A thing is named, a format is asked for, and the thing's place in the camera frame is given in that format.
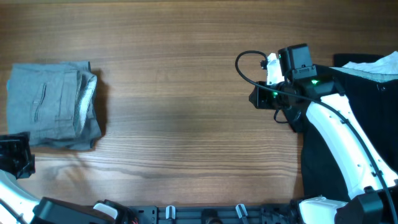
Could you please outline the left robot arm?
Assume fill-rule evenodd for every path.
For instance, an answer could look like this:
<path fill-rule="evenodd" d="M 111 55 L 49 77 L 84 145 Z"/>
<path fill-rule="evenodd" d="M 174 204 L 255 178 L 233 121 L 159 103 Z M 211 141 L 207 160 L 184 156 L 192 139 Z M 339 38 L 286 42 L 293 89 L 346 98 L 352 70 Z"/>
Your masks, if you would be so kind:
<path fill-rule="evenodd" d="M 134 212 L 109 200 L 83 206 L 33 196 L 18 179 L 35 173 L 26 133 L 1 136 L 1 223 L 139 223 Z"/>

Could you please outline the grey shorts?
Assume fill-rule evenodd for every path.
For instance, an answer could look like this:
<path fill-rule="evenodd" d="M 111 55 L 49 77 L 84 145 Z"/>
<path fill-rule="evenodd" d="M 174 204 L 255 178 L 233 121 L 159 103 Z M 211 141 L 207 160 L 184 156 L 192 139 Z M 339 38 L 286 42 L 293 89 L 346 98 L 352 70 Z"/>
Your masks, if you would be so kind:
<path fill-rule="evenodd" d="M 30 133 L 31 146 L 88 151 L 101 137 L 88 61 L 15 63 L 7 91 L 7 130 Z"/>

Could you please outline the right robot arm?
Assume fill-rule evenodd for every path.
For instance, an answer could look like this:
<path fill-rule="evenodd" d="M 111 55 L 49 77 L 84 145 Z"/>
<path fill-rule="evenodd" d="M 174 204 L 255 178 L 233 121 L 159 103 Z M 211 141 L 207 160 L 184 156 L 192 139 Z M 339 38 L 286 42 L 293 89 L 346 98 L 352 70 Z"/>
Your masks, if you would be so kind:
<path fill-rule="evenodd" d="M 306 44 L 263 54 L 266 80 L 249 101 L 303 134 L 305 197 L 291 223 L 397 222 L 397 54 L 335 54 L 314 64 Z"/>

